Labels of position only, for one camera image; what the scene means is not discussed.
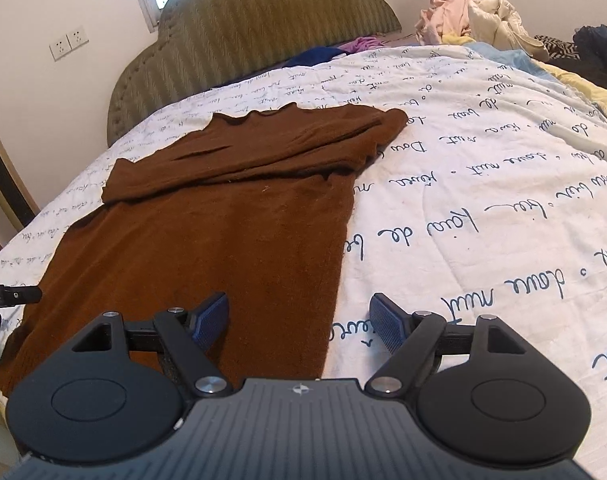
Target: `circular pad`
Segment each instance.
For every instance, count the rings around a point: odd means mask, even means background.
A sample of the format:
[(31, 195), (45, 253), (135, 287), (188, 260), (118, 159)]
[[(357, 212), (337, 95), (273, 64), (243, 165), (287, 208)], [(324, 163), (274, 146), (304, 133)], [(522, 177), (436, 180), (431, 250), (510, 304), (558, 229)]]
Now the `circular pad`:
[(71, 352), (19, 383), (6, 413), (21, 448), (89, 465), (139, 454), (173, 432), (183, 404), (172, 381), (127, 358), (96, 356), (103, 353)]
[(472, 404), (483, 414), (518, 422), (533, 418), (545, 406), (545, 397), (534, 386), (513, 379), (495, 379), (472, 390)]
[(105, 379), (79, 379), (64, 384), (52, 396), (52, 407), (59, 415), (77, 422), (102, 420), (125, 405), (125, 388)]

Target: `zigzag patterned fabric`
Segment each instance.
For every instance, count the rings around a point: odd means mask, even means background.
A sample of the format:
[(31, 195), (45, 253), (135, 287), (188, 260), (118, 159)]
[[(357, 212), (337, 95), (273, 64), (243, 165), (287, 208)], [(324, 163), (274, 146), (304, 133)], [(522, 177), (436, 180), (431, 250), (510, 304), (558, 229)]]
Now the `zigzag patterned fabric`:
[(548, 49), (551, 59), (579, 59), (579, 51), (574, 43), (558, 40), (550, 36), (535, 36), (535, 40), (539, 40)]

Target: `yellow blanket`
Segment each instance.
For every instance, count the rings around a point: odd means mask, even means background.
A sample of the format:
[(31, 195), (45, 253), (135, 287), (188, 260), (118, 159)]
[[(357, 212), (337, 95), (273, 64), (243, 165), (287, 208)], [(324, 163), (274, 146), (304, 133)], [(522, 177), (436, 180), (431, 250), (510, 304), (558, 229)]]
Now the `yellow blanket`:
[(555, 66), (548, 65), (534, 59), (533, 63), (536, 63), (546, 72), (554, 75), (562, 83), (580, 91), (584, 96), (586, 96), (587, 99), (589, 99), (590, 102), (599, 104), (607, 116), (607, 90), (605, 88), (601, 88), (600, 86), (583, 79), (581, 76), (578, 76), (575, 73), (566, 72), (565, 70)]

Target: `logo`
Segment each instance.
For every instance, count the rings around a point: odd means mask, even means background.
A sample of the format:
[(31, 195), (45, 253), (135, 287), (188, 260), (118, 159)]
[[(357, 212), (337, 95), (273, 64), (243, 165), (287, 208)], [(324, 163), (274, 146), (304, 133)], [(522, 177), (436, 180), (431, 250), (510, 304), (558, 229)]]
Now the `logo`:
[(307, 387), (305, 384), (297, 384), (295, 387), (293, 387), (292, 390), (295, 394), (299, 394), (299, 396), (302, 396), (304, 394), (309, 393), (309, 391), (311, 389), (309, 387)]

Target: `purple clothing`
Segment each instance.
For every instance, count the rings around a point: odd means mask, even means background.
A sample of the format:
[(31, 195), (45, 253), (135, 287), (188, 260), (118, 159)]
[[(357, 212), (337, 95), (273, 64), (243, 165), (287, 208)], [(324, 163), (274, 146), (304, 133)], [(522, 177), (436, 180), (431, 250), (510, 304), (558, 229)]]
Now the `purple clothing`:
[(350, 43), (341, 45), (339, 48), (346, 51), (348, 54), (356, 54), (357, 52), (365, 52), (366, 50), (373, 50), (375, 48), (381, 48), (383, 43), (373, 36), (366, 38), (357, 38), (352, 40)]

